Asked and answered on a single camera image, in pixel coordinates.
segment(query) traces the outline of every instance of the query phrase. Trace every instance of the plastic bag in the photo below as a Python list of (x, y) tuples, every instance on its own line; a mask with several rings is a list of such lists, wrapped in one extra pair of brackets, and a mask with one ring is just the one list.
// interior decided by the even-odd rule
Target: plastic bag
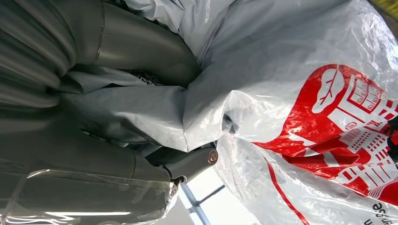
[[(127, 2), (179, 32), (204, 69), (187, 90), (166, 95), (166, 116), (146, 104), (123, 114), (148, 113), (130, 120), (152, 121), (139, 131), (183, 151), (219, 140), (220, 176), (264, 224), (397, 222), (398, 45), (369, 3)], [(189, 31), (203, 24), (198, 41)], [(162, 140), (167, 129), (178, 133)]]

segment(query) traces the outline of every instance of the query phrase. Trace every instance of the gray pipe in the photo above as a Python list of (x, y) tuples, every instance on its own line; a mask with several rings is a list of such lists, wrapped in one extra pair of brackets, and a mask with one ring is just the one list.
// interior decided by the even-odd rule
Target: gray pipe
[(0, 1), (0, 74), (19, 86), (1, 89), (0, 103), (56, 105), (56, 95), (25, 87), (57, 89), (75, 64), (139, 68), (182, 87), (200, 73), (178, 36), (100, 0)]

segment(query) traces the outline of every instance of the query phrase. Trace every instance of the crumpled plastic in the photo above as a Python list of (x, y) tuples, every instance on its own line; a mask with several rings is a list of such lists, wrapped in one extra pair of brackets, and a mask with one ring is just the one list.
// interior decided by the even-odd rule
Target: crumpled plastic
[(178, 184), (173, 182), (58, 170), (0, 172), (0, 177), (4, 225), (153, 224), (166, 216), (178, 197)]
[[(204, 71), (113, 115), (161, 127), (148, 140), (182, 151), (218, 140), (219, 175), (264, 224), (398, 222), (398, 45), (367, 1), (127, 2), (178, 32)], [(225, 14), (207, 14), (213, 4)]]

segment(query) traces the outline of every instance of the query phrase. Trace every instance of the gray plastic cover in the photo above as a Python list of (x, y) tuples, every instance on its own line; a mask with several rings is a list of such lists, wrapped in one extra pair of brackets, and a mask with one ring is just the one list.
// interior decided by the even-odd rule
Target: gray plastic cover
[(172, 182), (79, 172), (0, 172), (0, 179), (2, 225), (148, 224), (165, 217), (178, 196)]

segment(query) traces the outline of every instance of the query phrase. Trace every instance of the red printed logo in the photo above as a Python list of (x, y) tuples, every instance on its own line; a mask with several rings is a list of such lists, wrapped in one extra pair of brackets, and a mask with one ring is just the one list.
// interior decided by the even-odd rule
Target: red printed logo
[(354, 127), (356, 127), (357, 126), (357, 123), (356, 122), (351, 122), (351, 123), (349, 123), (349, 124), (347, 124), (346, 126), (345, 126), (345, 129), (346, 130), (351, 130), (352, 128), (354, 128)]
[(398, 146), (388, 141), (398, 138), (388, 123), (397, 115), (397, 102), (375, 82), (351, 67), (329, 64), (308, 77), (280, 135), (255, 144), (363, 195), (398, 205), (398, 159), (391, 158), (398, 157)]

